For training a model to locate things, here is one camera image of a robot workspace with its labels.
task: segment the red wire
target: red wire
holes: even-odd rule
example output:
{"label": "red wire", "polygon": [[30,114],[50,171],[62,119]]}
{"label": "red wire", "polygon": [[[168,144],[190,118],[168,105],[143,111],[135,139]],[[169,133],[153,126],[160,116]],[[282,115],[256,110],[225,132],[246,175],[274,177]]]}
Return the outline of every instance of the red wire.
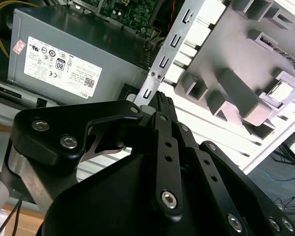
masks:
{"label": "red wire", "polygon": [[170,22],[170,23],[168,24],[168,26],[167,26],[167,30],[168,30],[168,32],[170,31],[171,26],[172,26],[173,21],[174,21],[174,13],[175,13],[175,10],[176,10],[176,1],[177,1],[177,0],[174,0],[174,1],[173,1],[173,9],[172,9],[172,13],[171,13],[171,22]]}

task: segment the green motherboard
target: green motherboard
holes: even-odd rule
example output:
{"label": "green motherboard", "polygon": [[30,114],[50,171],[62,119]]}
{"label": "green motherboard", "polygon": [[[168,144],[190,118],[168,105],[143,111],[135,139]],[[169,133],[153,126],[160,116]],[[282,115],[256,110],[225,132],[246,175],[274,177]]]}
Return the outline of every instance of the green motherboard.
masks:
{"label": "green motherboard", "polygon": [[[100,0],[84,0],[95,7]],[[157,0],[105,0],[100,14],[110,17],[123,25],[151,37],[154,30],[148,26],[148,21],[155,8]]]}

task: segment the barcode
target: barcode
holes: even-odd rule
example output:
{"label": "barcode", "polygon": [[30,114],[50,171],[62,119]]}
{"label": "barcode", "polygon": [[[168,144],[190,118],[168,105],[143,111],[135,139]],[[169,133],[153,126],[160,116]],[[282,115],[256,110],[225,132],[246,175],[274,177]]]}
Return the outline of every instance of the barcode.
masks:
{"label": "barcode", "polygon": [[91,79],[89,79],[89,78],[86,78],[85,79],[85,81],[84,81],[84,85],[85,86],[88,86],[89,88],[93,88],[93,86],[94,86],[94,80],[91,80]]}

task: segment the yellow cable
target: yellow cable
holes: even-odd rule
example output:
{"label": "yellow cable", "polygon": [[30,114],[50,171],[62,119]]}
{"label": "yellow cable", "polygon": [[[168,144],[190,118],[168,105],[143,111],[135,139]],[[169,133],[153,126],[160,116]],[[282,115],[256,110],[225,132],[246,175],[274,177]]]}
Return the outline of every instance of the yellow cable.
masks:
{"label": "yellow cable", "polygon": [[159,32],[159,33],[156,32],[156,35],[155,35],[155,36],[152,35],[152,36],[149,38],[149,40],[146,42],[145,47],[144,47],[144,51],[145,51],[145,52],[149,51],[149,49],[147,48],[147,47],[148,47],[148,44],[149,44],[151,41],[153,41],[154,39],[158,38],[160,34],[161,34],[161,32]]}
{"label": "yellow cable", "polygon": [[[0,10],[7,6],[7,5],[10,5],[10,4],[14,4],[14,3],[21,3],[21,4],[25,4],[25,5],[29,5],[29,6],[32,6],[32,7],[39,7],[38,5],[36,4],[33,4],[33,3],[28,3],[28,2],[25,2],[25,1],[18,1],[18,0],[8,0],[8,1],[4,1],[2,3],[0,3]],[[0,39],[0,48],[2,49],[3,53],[9,58],[9,53],[7,52],[7,50],[5,49],[1,39]]]}

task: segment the silver bolt head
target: silver bolt head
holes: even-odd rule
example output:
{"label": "silver bolt head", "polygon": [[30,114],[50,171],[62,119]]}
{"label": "silver bolt head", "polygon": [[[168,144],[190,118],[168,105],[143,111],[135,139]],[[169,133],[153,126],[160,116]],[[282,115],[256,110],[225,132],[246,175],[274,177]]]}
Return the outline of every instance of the silver bolt head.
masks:
{"label": "silver bolt head", "polygon": [[290,224],[290,222],[288,222],[285,218],[282,218],[282,222],[284,224],[284,226],[291,232],[294,231],[293,226]]}
{"label": "silver bolt head", "polygon": [[174,209],[177,206],[177,200],[171,192],[164,191],[162,193],[162,201],[170,209]]}
{"label": "silver bolt head", "polygon": [[74,149],[78,145],[78,141],[69,135],[62,136],[60,138],[60,143],[67,149]]}
{"label": "silver bolt head", "polygon": [[47,131],[49,129],[49,124],[46,121],[41,119],[34,120],[31,123],[31,126],[34,130],[41,131],[41,132]]}
{"label": "silver bolt head", "polygon": [[215,147],[213,144],[208,144],[208,147],[209,147],[212,151],[215,151],[215,150],[216,150],[216,147]]}
{"label": "silver bolt head", "polygon": [[135,108],[135,107],[130,107],[130,110],[131,110],[132,112],[134,112],[134,113],[138,113],[138,112],[139,112],[138,109]]}
{"label": "silver bolt head", "polygon": [[228,219],[228,223],[230,224],[230,226],[238,233],[242,232],[242,225],[239,222],[239,220],[233,216],[232,214],[228,214],[227,215],[227,219]]}
{"label": "silver bolt head", "polygon": [[280,226],[272,217],[269,218],[269,221],[270,221],[271,225],[277,230],[277,232],[281,231]]}
{"label": "silver bolt head", "polygon": [[187,126],[185,126],[184,124],[182,124],[182,125],[181,125],[181,128],[182,128],[184,131],[186,131],[186,132],[188,132],[188,131],[189,131],[188,127],[187,127]]}

